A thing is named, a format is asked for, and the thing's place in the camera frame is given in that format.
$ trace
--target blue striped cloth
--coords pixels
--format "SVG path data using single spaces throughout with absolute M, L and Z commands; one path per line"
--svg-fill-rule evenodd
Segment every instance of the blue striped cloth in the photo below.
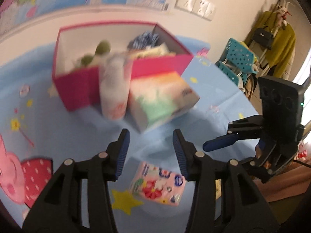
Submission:
M 152 32 L 144 32 L 137 36 L 132 43 L 132 49 L 145 49 L 147 46 L 155 47 L 159 39 L 159 34 L 153 34 Z

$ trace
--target blue tablecloth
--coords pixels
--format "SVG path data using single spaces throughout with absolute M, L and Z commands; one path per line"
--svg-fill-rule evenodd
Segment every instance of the blue tablecloth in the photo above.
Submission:
M 203 42 L 193 39 L 180 37 L 180 40 L 194 53 L 196 46 L 206 47 Z M 180 172 L 172 144 L 175 128 L 180 128 L 185 138 L 193 142 L 197 150 L 202 150 L 205 141 L 226 133 L 228 122 L 257 114 L 242 92 L 203 57 L 194 58 L 182 75 L 200 95 L 199 102 L 189 113 L 155 130 L 139 134 L 130 115 L 121 121 L 107 121 L 98 106 L 67 112 L 60 98 L 48 93 L 52 85 L 54 46 L 53 43 L 39 47 L 0 68 L 0 134 L 5 148 L 16 154 L 20 161 L 34 157 L 52 158 L 56 171 L 67 158 L 81 161 L 105 151 L 108 144 L 118 138 L 122 128 L 129 129 L 131 142 L 122 176 L 116 183 L 109 183 L 112 203 L 111 190 L 127 190 L 140 161 Z M 25 85 L 30 91 L 20 97 L 20 90 Z M 19 130 L 12 127 L 12 121 L 18 121 Z M 241 160 L 254 155 L 256 143 L 257 140 L 239 141 L 209 155 L 221 161 Z M 184 232 L 193 191 L 194 183 L 187 183 L 178 207 L 142 200 L 144 204 L 133 207 L 131 215 L 114 209 L 119 232 Z M 1 188 L 0 199 L 21 226 L 26 205 L 14 203 Z M 87 226 L 86 208 L 86 196 L 83 195 L 82 217 Z M 220 199 L 216 214 L 219 213 Z

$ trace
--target tissue box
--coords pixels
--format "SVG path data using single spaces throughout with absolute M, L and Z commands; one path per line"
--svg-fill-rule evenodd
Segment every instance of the tissue box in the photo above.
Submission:
M 190 110 L 199 96 L 176 72 L 132 79 L 129 108 L 140 132 Z
M 185 185 L 185 177 L 181 174 L 141 162 L 129 189 L 149 201 L 178 206 Z
M 193 55 L 163 27 L 148 22 L 96 22 L 61 28 L 58 34 L 52 79 L 67 110 L 100 102 L 98 67 L 71 72 L 74 63 L 94 53 L 100 41 L 111 44 L 111 52 L 124 52 L 128 44 L 145 31 L 159 34 L 157 44 L 166 43 L 174 57 L 142 58 L 133 63 L 132 78 L 176 71 L 182 74 Z

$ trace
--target yellow star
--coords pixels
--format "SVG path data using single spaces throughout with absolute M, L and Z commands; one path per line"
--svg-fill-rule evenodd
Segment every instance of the yellow star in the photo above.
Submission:
M 191 81 L 192 83 L 197 83 L 197 79 L 194 78 L 194 77 L 190 77 L 190 81 Z
M 21 127 L 21 124 L 17 118 L 11 119 L 11 130 L 12 131 L 19 131 L 20 127 Z
M 120 209 L 129 216 L 131 215 L 131 208 L 144 204 L 142 201 L 136 200 L 128 190 L 124 192 L 112 190 L 112 194 L 114 196 L 112 209 Z
M 27 107 L 28 107 L 28 108 L 30 108 L 30 107 L 32 106 L 32 102 L 33 102 L 32 99 L 30 99 L 30 100 L 27 101 Z

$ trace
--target printed flower design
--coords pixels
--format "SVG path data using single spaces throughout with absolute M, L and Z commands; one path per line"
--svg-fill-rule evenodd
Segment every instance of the printed flower design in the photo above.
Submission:
M 145 197 L 151 200 L 157 199 L 162 196 L 162 190 L 155 188 L 156 181 L 147 181 L 146 187 L 142 189 L 145 193 Z

